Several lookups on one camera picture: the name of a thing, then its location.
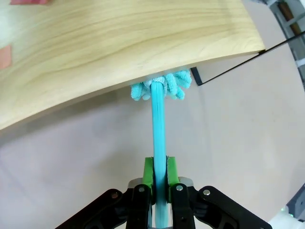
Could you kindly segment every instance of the white floor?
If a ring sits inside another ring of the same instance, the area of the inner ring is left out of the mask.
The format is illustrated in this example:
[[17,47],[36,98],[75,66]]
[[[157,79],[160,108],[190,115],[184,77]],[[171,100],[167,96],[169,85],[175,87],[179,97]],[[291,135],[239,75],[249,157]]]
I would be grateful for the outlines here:
[[[252,14],[261,9],[249,6]],[[283,38],[274,22],[262,24],[264,40],[275,31]],[[208,79],[238,61],[199,69]],[[54,229],[107,189],[125,191],[142,176],[144,158],[153,155],[151,105],[129,92],[95,97],[1,136],[1,229]],[[215,186],[270,220],[305,182],[305,93],[289,48],[201,87],[193,83],[184,101],[167,99],[166,136],[180,176],[198,189]]]

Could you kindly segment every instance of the blue handle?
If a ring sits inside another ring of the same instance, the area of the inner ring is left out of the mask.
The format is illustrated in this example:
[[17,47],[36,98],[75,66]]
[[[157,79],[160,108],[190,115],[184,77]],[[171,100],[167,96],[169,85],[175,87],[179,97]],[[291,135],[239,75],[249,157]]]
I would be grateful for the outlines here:
[[163,84],[152,82],[152,131],[153,163],[156,184],[155,224],[157,228],[166,228],[168,224],[166,184],[166,147]]

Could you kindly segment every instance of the orange sticky note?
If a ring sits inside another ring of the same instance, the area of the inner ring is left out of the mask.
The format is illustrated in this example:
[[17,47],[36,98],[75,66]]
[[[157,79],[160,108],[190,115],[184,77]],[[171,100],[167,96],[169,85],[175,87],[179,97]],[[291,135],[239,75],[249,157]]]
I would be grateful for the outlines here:
[[7,68],[11,64],[11,46],[0,49],[0,69]]
[[48,0],[11,0],[11,5],[23,5],[23,4],[47,4]]

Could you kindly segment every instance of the wood grain surface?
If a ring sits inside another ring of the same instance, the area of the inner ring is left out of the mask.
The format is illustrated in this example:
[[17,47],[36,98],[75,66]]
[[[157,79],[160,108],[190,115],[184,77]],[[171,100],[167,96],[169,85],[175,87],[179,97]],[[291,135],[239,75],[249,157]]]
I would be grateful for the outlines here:
[[264,49],[240,0],[9,2],[0,1],[0,47],[12,45],[0,130],[153,73]]

